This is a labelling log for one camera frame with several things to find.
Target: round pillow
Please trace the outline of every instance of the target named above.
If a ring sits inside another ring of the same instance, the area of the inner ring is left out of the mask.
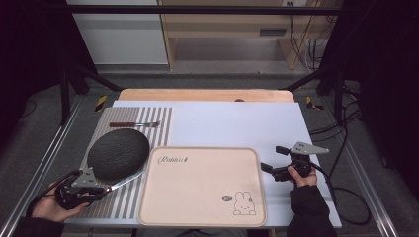
[[[149,153],[150,144],[144,134],[122,128],[106,133],[93,144],[87,165],[98,180],[117,181],[138,171]]]

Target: white cabinet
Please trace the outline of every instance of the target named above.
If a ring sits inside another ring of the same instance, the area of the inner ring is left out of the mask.
[[[71,5],[157,5],[154,0],[67,0]],[[73,14],[95,64],[167,64],[160,17]]]

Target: sleeve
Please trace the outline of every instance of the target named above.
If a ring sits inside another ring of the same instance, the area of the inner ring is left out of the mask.
[[[295,216],[287,230],[288,237],[334,237],[329,220],[329,207],[317,186],[304,186],[290,192],[291,209]]]
[[[63,229],[63,223],[41,218],[22,217],[13,237],[59,237]]]

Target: human hand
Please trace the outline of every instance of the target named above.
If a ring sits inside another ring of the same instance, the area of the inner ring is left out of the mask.
[[[89,205],[88,202],[82,203],[74,209],[66,210],[62,208],[55,200],[55,189],[49,191],[37,204],[32,212],[33,218],[42,218],[55,222],[64,222],[65,219],[80,213]]]
[[[298,188],[307,185],[317,185],[317,176],[315,175],[315,169],[313,167],[311,167],[311,171],[306,178],[303,178],[293,166],[288,166],[287,169],[293,177],[292,182],[295,183]]]

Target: black metal pole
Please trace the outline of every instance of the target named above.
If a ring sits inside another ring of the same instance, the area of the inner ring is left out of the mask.
[[[62,67],[59,73],[59,82],[61,89],[61,124],[65,125],[70,116],[70,96],[68,91],[68,80],[65,66]]]
[[[306,75],[305,77],[303,77],[302,79],[299,79],[298,81],[290,84],[288,87],[286,88],[282,88],[279,90],[287,90],[287,91],[294,91],[298,88],[300,88],[301,86],[307,84],[308,82],[314,80],[314,79],[319,79],[322,76],[324,76],[325,74],[330,73],[330,71],[334,69],[334,65],[331,65],[331,63],[324,65],[323,67],[319,68],[318,70]]]
[[[334,105],[334,116],[336,119],[336,122],[338,123],[338,125],[342,126],[344,124],[343,119],[342,118],[342,113],[343,113],[343,68],[339,68],[337,71],[337,78],[335,79],[335,105]]]
[[[301,15],[339,16],[353,10],[320,7],[262,6],[150,6],[150,5],[61,5],[43,6],[47,11],[83,14],[227,14],[227,15]]]
[[[98,75],[98,74],[96,74],[96,73],[94,73],[94,72],[92,72],[92,71],[90,71],[90,70],[87,70],[86,68],[84,68],[84,67],[80,66],[80,65],[79,65],[79,64],[77,64],[77,63],[74,63],[72,66],[73,66],[73,68],[74,68],[77,72],[81,73],[82,75],[85,75],[85,76],[90,77],[91,79],[93,79],[93,80],[95,80],[95,81],[99,82],[100,84],[102,84],[102,85],[104,85],[104,86],[108,87],[109,89],[111,89],[111,90],[113,90],[113,91],[120,92],[120,91],[122,91],[123,89],[125,89],[125,88],[122,88],[122,87],[120,87],[120,86],[117,86],[117,85],[115,85],[115,84],[113,84],[113,83],[109,82],[108,80],[106,80],[105,78],[101,77],[100,75]]]

